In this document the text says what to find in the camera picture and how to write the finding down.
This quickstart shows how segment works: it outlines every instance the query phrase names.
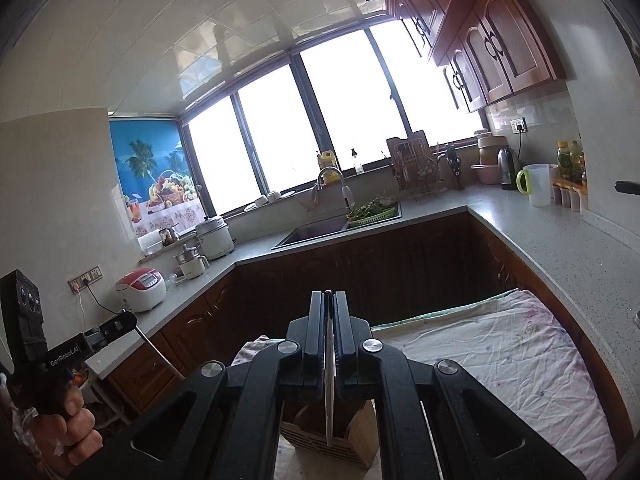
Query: red and white rice cooker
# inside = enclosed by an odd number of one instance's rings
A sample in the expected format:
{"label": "red and white rice cooker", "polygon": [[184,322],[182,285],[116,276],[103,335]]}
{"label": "red and white rice cooker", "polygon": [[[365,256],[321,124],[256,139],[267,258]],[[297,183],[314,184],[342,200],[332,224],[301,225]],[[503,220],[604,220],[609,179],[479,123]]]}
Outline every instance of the red and white rice cooker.
{"label": "red and white rice cooker", "polygon": [[166,296],[164,278],[151,267],[134,270],[116,283],[116,295],[127,310],[144,312],[151,310]]}

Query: speckled countertop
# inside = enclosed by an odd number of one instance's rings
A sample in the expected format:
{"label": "speckled countertop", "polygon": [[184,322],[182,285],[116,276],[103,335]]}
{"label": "speckled countertop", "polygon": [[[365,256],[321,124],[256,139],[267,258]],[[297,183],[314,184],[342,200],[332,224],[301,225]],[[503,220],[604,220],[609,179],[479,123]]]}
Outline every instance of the speckled countertop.
{"label": "speckled countertop", "polygon": [[[205,274],[169,290],[160,305],[138,314],[138,324],[152,336],[235,266],[468,210],[503,240],[574,316],[616,381],[634,431],[640,429],[640,329],[633,323],[635,312],[640,310],[640,254],[583,222],[580,214],[570,209],[553,205],[533,208],[525,196],[499,187],[448,191],[437,197],[404,200],[401,207],[402,218],[286,248],[271,250],[290,230],[239,244],[229,256],[212,262]],[[104,378],[141,344],[136,333],[129,333],[89,359],[89,366]]]}

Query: wall outlet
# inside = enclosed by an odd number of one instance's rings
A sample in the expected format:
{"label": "wall outlet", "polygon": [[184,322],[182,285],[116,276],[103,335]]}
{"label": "wall outlet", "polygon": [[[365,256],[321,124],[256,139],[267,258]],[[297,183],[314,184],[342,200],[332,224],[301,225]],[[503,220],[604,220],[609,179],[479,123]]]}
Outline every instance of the wall outlet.
{"label": "wall outlet", "polygon": [[99,266],[95,266],[93,269],[88,270],[87,272],[83,272],[80,276],[76,276],[74,279],[69,280],[67,283],[69,287],[71,287],[71,291],[74,294],[77,294],[80,290],[86,287],[84,284],[84,280],[88,280],[88,284],[91,285],[93,282],[97,282],[102,277],[102,271]]}
{"label": "wall outlet", "polygon": [[527,133],[527,122],[524,120],[524,117],[511,121],[511,130],[514,134]]}

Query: palm tree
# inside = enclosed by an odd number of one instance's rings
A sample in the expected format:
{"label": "palm tree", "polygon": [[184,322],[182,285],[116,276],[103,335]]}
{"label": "palm tree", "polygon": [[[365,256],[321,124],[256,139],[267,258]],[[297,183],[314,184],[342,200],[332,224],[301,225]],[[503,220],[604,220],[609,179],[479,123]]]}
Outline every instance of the palm tree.
{"label": "palm tree", "polygon": [[142,142],[141,140],[132,141],[129,143],[134,156],[130,156],[127,159],[127,164],[131,173],[136,178],[145,178],[149,176],[151,180],[155,180],[151,171],[158,167],[158,163],[154,159],[154,149],[151,144]]}
{"label": "palm tree", "polygon": [[169,153],[169,155],[164,158],[164,161],[169,165],[169,169],[174,173],[180,173],[185,169],[184,159],[180,156],[178,150],[174,150]]}

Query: rice cooker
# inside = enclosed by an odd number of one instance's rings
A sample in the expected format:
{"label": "rice cooker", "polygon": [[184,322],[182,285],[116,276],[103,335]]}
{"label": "rice cooker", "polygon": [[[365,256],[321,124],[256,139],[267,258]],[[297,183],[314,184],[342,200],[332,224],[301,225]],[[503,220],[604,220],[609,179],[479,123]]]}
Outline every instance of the rice cooker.
{"label": "rice cooker", "polygon": [[116,283],[116,295],[127,310],[144,312],[151,310],[166,296],[164,278],[151,267],[134,270]]}
{"label": "rice cooker", "polygon": [[215,260],[234,250],[234,241],[222,216],[214,216],[196,225],[200,253],[207,260]]}

